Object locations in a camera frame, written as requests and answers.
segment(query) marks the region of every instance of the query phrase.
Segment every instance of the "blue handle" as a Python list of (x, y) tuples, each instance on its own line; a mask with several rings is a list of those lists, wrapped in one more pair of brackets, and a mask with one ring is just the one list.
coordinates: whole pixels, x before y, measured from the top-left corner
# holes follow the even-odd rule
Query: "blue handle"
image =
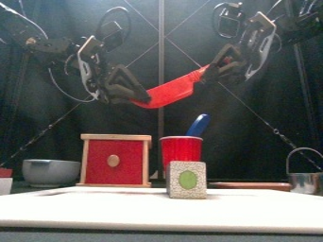
[(195, 123), (191, 125), (186, 136), (200, 136), (204, 132), (207, 125), (210, 123), (210, 116), (208, 114), (202, 114), (198, 118)]

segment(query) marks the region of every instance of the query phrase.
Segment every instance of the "red plastic cup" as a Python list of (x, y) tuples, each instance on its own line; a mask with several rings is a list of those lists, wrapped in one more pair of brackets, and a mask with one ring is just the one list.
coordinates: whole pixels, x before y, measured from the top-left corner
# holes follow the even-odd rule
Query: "red plastic cup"
[(168, 136), (160, 139), (166, 171), (171, 161), (200, 161), (202, 141), (202, 138), (194, 136)]

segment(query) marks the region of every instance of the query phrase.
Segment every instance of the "white tabletop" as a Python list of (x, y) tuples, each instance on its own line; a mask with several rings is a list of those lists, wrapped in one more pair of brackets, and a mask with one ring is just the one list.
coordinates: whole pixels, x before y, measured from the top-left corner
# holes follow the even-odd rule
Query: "white tabletop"
[(163, 188), (68, 187), (0, 196), (0, 227), (323, 234), (323, 198), (208, 189), (170, 199)]

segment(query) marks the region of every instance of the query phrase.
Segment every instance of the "metal bowl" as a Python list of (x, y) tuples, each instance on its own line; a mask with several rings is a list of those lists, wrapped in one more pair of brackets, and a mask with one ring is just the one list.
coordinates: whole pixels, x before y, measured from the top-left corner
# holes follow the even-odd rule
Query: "metal bowl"
[(60, 187), (74, 184), (82, 163), (62, 160), (31, 159), (23, 162), (23, 176), (32, 187)]

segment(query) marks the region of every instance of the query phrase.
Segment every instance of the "red wooden box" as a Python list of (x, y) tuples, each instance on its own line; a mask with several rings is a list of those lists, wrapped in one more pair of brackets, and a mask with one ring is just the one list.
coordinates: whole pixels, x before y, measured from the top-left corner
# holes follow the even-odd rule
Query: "red wooden box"
[(83, 134), (79, 185), (150, 187), (151, 136)]

